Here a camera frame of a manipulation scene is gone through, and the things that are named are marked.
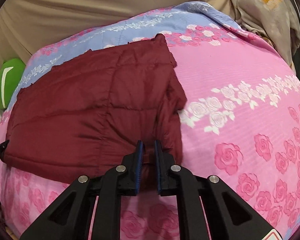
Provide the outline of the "maroon quilted puffer jacket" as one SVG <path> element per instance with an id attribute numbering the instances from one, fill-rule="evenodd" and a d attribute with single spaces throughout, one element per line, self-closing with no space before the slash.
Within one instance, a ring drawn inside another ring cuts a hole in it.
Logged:
<path id="1" fill-rule="evenodd" d="M 179 111 L 187 102 L 177 63 L 162 34 L 79 55 L 17 95 L 7 125 L 3 161 L 37 176 L 70 184 L 103 175 L 145 145 L 154 160 L 159 140 L 183 159 Z"/>

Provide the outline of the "green pillow with white stripe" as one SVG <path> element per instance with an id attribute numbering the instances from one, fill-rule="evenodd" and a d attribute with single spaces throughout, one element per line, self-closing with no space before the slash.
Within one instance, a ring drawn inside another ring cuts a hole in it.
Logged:
<path id="1" fill-rule="evenodd" d="M 4 62 L 0 70 L 0 109 L 6 109 L 18 86 L 26 64 L 19 58 Z"/>

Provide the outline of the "pink floral bed sheet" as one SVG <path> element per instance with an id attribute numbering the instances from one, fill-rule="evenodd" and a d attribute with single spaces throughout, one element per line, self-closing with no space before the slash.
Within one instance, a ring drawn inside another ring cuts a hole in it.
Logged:
<path id="1" fill-rule="evenodd" d="M 183 159 L 198 176 L 217 175 L 282 236 L 300 228 L 300 81 L 264 40 L 204 2 L 149 11 L 86 29 L 37 51 L 0 120 L 0 143 L 19 91 L 89 50 L 162 34 L 187 102 L 179 111 Z M 122 239 L 177 239 L 177 207 L 149 187 L 155 164 L 144 164 L 144 192 L 123 199 Z M 16 235 L 69 184 L 0 160 L 0 200 Z"/>

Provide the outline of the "beige curtain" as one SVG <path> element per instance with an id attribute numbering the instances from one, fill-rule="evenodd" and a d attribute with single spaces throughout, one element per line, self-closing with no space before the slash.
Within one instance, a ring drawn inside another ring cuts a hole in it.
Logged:
<path id="1" fill-rule="evenodd" d="M 188 1 L 235 15 L 230 0 L 6 0 L 0 9 L 0 68 L 15 57 L 27 62 L 44 46 L 85 29 Z"/>

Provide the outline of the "beige floral blanket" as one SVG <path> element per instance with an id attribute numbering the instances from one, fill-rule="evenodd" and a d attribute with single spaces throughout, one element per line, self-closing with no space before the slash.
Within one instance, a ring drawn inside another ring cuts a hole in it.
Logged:
<path id="1" fill-rule="evenodd" d="M 265 39 L 294 69 L 293 56 L 300 47 L 300 23 L 290 0 L 231 0 L 235 21 Z"/>

